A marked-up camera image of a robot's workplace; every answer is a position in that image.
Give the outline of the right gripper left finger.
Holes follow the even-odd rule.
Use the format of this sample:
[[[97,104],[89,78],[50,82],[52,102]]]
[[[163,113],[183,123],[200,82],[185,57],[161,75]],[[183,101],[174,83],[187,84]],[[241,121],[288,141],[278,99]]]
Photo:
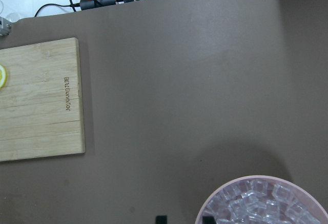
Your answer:
[[[155,217],[155,224],[167,224],[167,216],[166,215],[157,215]]]

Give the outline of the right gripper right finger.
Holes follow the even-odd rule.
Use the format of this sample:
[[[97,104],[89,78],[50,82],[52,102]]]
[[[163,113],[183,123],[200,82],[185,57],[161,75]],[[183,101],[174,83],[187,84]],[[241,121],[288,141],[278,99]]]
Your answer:
[[[216,220],[213,216],[203,216],[202,224],[216,224]]]

